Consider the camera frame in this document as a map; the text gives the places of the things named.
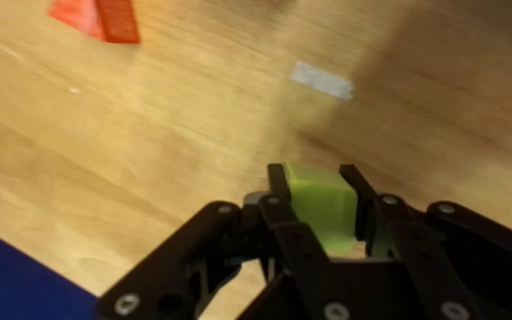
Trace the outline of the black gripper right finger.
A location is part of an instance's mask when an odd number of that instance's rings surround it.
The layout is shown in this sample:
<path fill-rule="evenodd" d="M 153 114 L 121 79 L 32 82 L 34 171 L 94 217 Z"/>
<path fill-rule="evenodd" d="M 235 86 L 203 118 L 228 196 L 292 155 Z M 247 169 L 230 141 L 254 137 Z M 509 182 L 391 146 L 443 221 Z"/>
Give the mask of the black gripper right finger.
<path fill-rule="evenodd" d="M 429 320 L 512 320 L 512 230 L 459 203 L 425 212 L 377 194 L 356 166 L 342 178 L 358 193 L 356 239 L 368 258 L 406 273 Z"/>

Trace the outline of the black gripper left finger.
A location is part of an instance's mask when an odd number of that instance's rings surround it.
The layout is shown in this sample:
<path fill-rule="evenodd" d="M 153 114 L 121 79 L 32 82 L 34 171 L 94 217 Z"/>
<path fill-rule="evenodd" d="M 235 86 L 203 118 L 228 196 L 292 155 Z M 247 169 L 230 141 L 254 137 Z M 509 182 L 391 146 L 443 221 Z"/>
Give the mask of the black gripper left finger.
<path fill-rule="evenodd" d="M 294 212 L 285 166 L 269 166 L 269 189 L 242 205 L 205 205 L 100 297 L 96 320 L 198 320 L 247 262 L 260 264 L 265 289 L 242 320 L 324 320 L 343 303 L 334 257 Z"/>

